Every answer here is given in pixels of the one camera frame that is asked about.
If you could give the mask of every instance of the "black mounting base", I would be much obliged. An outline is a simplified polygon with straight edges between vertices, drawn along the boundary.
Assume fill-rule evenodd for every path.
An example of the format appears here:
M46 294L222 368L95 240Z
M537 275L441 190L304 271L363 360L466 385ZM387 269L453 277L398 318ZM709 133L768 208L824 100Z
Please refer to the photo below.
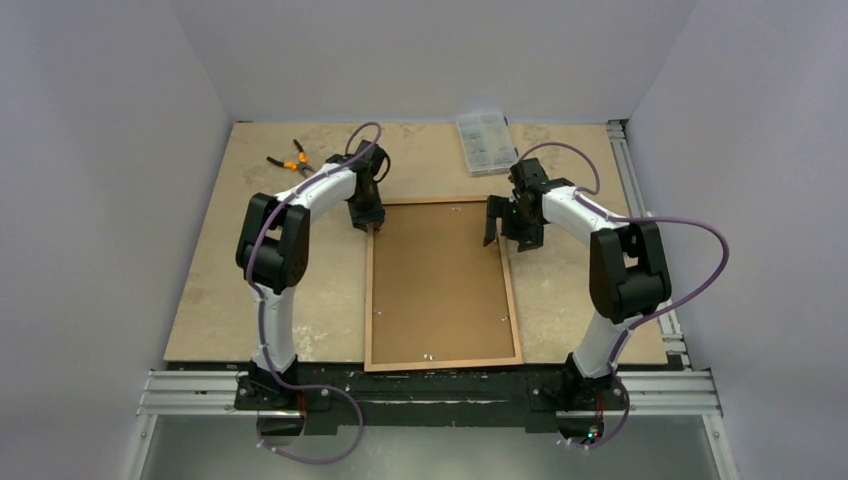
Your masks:
M239 377L237 410L296 410L297 392L279 387L270 373L251 363ZM528 433L558 432L574 426L558 419L563 410L594 411L596 397L575 396L568 408L560 394L562 364L366 373L361 363L294 363L283 374L298 385L333 385L359 402L368 425L421 427L520 427ZM356 425L353 408L339 395L304 392L309 419L304 434L334 434ZM623 407L605 395L607 410Z
M600 378L585 378L574 363L574 354L569 353L562 370L557 402L566 410L574 410L575 405L583 405L596 400L604 392L615 387L612 375Z

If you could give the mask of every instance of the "clear plastic case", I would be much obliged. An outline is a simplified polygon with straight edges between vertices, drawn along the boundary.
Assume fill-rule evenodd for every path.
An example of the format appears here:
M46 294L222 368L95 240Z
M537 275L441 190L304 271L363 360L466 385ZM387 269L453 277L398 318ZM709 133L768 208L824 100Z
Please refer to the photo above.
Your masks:
M502 174L518 161L518 152L501 112L468 113L456 117L465 163L471 176Z

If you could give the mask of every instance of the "wooden frame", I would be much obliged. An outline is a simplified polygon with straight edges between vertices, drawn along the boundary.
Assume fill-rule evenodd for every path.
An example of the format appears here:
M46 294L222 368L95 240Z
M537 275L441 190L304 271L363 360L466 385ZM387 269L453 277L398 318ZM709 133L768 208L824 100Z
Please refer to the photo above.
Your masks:
M467 203L485 202L485 196L458 196L439 198L416 198L403 200L383 201L386 206L417 205L431 203ZM507 258L506 242L497 239L500 252L501 268L503 270L504 287L506 289L506 302L509 312L509 325L512 332L512 347L514 355L502 358L484 358L468 360L435 360L423 362L406 363L373 363L373 329L374 329L374 232L369 231L366 240L365 260L365 371L394 371L394 370L428 370L439 368L463 368L463 367L485 367L517 365L524 363L521 350L521 342L518 335L518 320L515 313L515 300L512 288L512 276L509 270L509 259Z

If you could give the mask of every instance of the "pliers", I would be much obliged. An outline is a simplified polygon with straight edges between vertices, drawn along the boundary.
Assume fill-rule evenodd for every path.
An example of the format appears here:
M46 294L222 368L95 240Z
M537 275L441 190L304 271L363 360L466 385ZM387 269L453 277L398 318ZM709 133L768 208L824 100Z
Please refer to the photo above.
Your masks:
M278 167L288 168L293 172L297 170L298 172L300 172L301 175L303 175L303 178L307 178L312 173L315 173L315 169L312 168L311 165L309 165L309 159L306 158L306 153L303 152L303 145L301 145L300 142L297 141L297 139L294 139L293 141L294 146L297 147L297 162L281 162L271 157L265 157L265 160L268 160L269 162Z

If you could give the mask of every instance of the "metal extrusion frame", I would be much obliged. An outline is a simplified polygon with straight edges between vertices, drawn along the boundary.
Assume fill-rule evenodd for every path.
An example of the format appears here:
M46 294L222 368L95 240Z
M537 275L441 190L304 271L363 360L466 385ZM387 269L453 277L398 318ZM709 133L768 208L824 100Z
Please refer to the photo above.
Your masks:
M257 416L235 410L235 372L151 371L141 397L138 416L232 415ZM717 416L721 407L709 372L619 372L630 394L631 415ZM369 400L358 400L369 403ZM432 403L432 401L403 403ZM621 412L608 411L608 415ZM594 416L595 411L557 412L557 417ZM297 411L263 411L263 417L299 416Z
M650 216L642 199L635 170L620 122L607 124L610 145L619 169L622 187L631 215ZM691 369L680 323L672 311L658 319L669 357L679 356L681 371L622 371L620 376L630 394L631 415L701 416L710 449L721 480L738 480L736 464L730 452L721 404L710 372ZM162 416L257 416L258 412L235 410L235 371L151 371L139 404L129 461L124 478L141 478L157 419ZM592 416L594 411L557 412L557 417ZM608 411L608 415L621 412ZM263 411L264 417L297 417L297 411Z
M607 136L610 139L615 163L618 165L621 186L624 188L624 195L627 200L627 206L630 209L630 214L653 216L645 206L644 198L642 198L642 190L639 188L639 182L636 180L636 170L633 167L630 149L627 147L627 139L621 121L613 120L607 123ZM660 316L658 322L663 341L666 345L666 354L680 355L683 365L691 369L689 355L686 351L686 343L683 340L683 331L680 328L680 322L677 321L675 311L672 310L667 315ZM719 478L721 480L738 480L739 470L736 466L736 461L733 459L730 444L727 441L722 417L720 415L704 415L703 421Z

